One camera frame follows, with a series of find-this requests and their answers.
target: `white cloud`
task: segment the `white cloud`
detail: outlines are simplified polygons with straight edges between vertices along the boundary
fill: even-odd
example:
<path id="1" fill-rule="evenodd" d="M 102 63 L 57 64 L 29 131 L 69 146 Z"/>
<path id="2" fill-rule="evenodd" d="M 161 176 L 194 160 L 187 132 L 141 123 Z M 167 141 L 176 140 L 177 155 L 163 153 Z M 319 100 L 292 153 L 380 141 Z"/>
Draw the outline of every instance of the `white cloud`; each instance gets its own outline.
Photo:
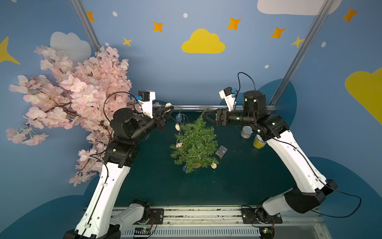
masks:
<path id="1" fill-rule="evenodd" d="M 50 37 L 50 47 L 63 50 L 68 55 L 69 59 L 73 61 L 74 67 L 78 62 L 83 63 L 89 59 L 91 55 L 91 48 L 87 41 L 81 39 L 74 33 L 67 35 L 62 32 L 55 32 Z"/>
<path id="2" fill-rule="evenodd" d="M 257 9 L 265 14 L 317 15 L 325 0 L 259 0 Z M 329 14 L 334 12 L 342 0 L 334 0 Z"/>

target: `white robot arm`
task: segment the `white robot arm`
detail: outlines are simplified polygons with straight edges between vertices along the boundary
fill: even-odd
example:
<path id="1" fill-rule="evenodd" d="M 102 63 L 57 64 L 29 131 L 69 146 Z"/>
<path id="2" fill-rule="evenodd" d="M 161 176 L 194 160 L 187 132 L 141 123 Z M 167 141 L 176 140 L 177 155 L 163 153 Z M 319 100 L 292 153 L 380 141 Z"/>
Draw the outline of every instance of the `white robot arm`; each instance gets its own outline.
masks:
<path id="1" fill-rule="evenodd" d="M 294 188 L 257 205 L 257 219 L 268 223 L 280 212 L 295 210 L 305 213 L 320 205 L 337 188 L 337 183 L 327 180 L 314 167 L 280 116 L 267 114 L 265 94 L 247 91 L 243 97 L 243 110 L 230 110 L 230 105 L 227 104 L 228 109 L 217 109 L 206 113 L 204 117 L 216 125 L 222 123 L 223 126 L 250 126 L 278 154 L 296 181 Z"/>
<path id="2" fill-rule="evenodd" d="M 163 130 L 174 110 L 173 106 L 153 107 L 153 91 L 139 91 L 137 98 L 144 116 L 133 114 L 128 108 L 114 113 L 110 122 L 114 137 L 105 150 L 97 187 L 84 216 L 75 229 L 65 233 L 64 239 L 117 239 L 121 237 L 121 230 L 130 228 L 135 222 L 148 222 L 150 205 L 139 200 L 110 218 L 121 185 L 139 151 L 138 141 L 155 128 Z"/>

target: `dark green table surface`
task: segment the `dark green table surface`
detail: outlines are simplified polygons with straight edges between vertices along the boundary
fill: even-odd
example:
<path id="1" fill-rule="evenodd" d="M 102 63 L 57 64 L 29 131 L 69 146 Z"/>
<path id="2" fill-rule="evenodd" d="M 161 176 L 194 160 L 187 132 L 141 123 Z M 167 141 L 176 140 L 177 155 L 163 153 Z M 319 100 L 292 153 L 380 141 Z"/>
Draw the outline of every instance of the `dark green table surface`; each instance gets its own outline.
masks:
<path id="1" fill-rule="evenodd" d="M 193 122 L 201 113 L 185 114 Z M 219 146 L 228 151 L 216 169 L 201 167 L 189 174 L 170 157 L 170 144 L 176 142 L 175 121 L 170 120 L 164 131 L 153 130 L 139 143 L 141 149 L 115 206 L 128 206 L 134 199 L 153 206 L 256 205 L 293 187 L 293 177 L 270 146 L 254 148 L 254 136 L 242 138 L 234 125 L 214 127 Z"/>

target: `green plant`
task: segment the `green plant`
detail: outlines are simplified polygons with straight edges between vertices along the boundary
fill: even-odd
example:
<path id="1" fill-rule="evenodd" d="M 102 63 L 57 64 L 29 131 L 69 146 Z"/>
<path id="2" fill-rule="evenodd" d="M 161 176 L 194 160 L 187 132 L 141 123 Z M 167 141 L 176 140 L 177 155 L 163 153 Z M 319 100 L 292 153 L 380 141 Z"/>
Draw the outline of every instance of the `green plant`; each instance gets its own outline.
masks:
<path id="1" fill-rule="evenodd" d="M 208 167 L 212 163 L 219 163 L 212 156 L 218 145 L 214 140 L 214 128 L 206 127 L 203 114 L 191 124 L 181 124 L 180 133 L 175 135 L 177 145 L 170 145 L 173 149 L 171 157 L 177 158 L 174 161 L 177 165 L 186 164 L 186 173 L 194 170 L 194 164 Z"/>

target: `yellow can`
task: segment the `yellow can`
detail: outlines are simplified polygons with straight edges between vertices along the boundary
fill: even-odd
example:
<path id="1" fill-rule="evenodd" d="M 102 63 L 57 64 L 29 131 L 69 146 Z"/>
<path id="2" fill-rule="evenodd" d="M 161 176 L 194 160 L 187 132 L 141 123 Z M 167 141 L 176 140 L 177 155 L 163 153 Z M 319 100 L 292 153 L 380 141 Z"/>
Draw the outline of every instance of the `yellow can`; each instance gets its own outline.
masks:
<path id="1" fill-rule="evenodd" d="M 255 148 L 261 149 L 263 148 L 267 142 L 263 141 L 260 135 L 256 135 L 255 140 L 253 141 L 253 146 Z"/>

